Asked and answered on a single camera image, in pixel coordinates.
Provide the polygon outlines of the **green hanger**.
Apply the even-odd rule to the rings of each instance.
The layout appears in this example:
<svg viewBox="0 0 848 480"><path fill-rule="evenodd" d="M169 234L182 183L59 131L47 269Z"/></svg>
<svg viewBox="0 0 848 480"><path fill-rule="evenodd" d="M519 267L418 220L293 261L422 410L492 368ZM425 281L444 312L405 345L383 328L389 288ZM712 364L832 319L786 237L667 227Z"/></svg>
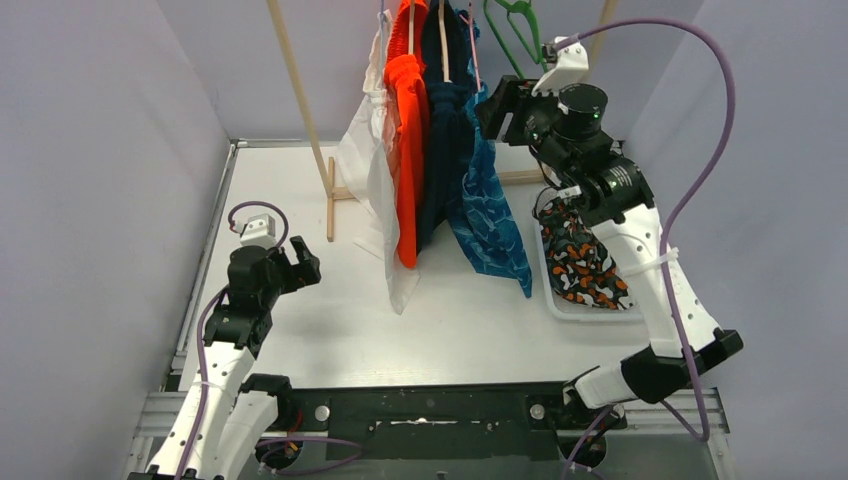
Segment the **green hanger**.
<svg viewBox="0 0 848 480"><path fill-rule="evenodd" d="M546 73L548 63L543 52L539 22L533 2L529 0L483 0L482 7L489 29L513 72L518 77L525 77L513 47L506 40L505 34L499 29L499 23L495 19L496 13L503 14L504 22L509 26L515 41L522 47L532 64Z"/></svg>

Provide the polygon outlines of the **blue patterned shorts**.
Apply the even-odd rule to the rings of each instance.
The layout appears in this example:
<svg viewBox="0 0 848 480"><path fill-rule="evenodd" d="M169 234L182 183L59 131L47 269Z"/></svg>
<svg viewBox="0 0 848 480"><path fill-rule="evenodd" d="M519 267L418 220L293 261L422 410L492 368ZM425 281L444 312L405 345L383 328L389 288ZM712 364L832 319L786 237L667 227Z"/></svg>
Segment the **blue patterned shorts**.
<svg viewBox="0 0 848 480"><path fill-rule="evenodd" d="M466 9L457 12L463 22L470 52L467 71L472 80L464 105L465 118L473 133L468 154L461 158L459 196L452 206L449 223L458 244L476 273L515 280L524 297L532 296L532 270L528 263L518 225L495 169L496 151L492 140L481 135L475 107L488 98L476 91L471 60Z"/></svg>

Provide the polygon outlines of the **camouflage orange grey shorts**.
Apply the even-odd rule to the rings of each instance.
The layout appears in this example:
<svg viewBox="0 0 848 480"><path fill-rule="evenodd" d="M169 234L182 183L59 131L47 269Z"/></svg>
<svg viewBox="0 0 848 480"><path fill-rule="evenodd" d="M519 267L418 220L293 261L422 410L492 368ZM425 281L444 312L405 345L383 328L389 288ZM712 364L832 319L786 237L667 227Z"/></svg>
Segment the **camouflage orange grey shorts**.
<svg viewBox="0 0 848 480"><path fill-rule="evenodd" d="M597 309L625 311L635 306L607 248L576 209L554 198L534 210L541 253L553 292L564 300Z"/></svg>

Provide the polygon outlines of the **clear plastic basket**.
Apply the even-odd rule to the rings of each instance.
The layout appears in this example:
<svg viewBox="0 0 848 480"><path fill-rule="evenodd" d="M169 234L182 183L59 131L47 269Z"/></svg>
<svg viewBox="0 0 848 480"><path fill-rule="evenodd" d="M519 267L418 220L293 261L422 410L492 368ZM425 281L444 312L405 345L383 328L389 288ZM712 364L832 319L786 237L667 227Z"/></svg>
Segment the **clear plastic basket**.
<svg viewBox="0 0 848 480"><path fill-rule="evenodd" d="M572 323L635 323L642 315L608 249L576 209L551 187L531 204L544 298L552 315Z"/></svg>

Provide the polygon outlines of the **pink hanger of blue shorts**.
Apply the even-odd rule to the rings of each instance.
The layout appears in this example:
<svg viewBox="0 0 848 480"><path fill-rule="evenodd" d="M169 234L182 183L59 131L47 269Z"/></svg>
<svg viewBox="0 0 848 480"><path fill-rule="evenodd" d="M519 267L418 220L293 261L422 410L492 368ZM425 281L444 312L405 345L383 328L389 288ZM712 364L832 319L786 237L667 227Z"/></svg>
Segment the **pink hanger of blue shorts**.
<svg viewBox="0 0 848 480"><path fill-rule="evenodd" d="M466 24L467 24L468 30L469 30L469 43L470 43L470 49L471 49L471 60L472 60L472 65L473 65L473 69L474 69L474 80L475 80L475 84L476 84L476 91L479 92L479 91L482 90L482 80L480 78L479 60L478 60L478 53L477 53L477 48L476 48L477 27L476 27L476 22L475 22L475 18L474 18L473 3L471 1L468 2L466 12L467 12Z"/></svg>

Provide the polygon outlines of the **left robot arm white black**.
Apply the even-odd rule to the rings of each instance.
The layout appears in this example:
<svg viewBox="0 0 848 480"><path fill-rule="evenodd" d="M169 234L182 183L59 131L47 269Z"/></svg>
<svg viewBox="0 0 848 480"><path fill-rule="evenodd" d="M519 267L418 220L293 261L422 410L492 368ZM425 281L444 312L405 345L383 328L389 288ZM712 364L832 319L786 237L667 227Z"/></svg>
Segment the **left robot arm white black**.
<svg viewBox="0 0 848 480"><path fill-rule="evenodd" d="M243 245L228 282L201 315L197 371L159 450L131 479L235 479L270 427L295 416L291 383L253 372L280 296L320 282L320 260L294 236L284 247Z"/></svg>

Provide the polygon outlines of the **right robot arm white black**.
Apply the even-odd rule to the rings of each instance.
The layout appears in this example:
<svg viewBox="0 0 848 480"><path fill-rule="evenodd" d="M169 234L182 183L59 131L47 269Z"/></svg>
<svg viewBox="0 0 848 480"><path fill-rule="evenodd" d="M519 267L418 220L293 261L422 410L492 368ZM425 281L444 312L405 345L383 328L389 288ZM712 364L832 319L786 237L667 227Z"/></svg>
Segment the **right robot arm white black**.
<svg viewBox="0 0 848 480"><path fill-rule="evenodd" d="M640 168L615 151L601 123L608 103L597 86L575 83L536 94L538 82L501 78L476 113L482 134L526 146L562 187L576 187L577 212L611 254L648 331L647 345L596 367L566 386L562 411L590 425L602 407L629 400L656 404L744 347L700 302L663 235L654 195Z"/></svg>

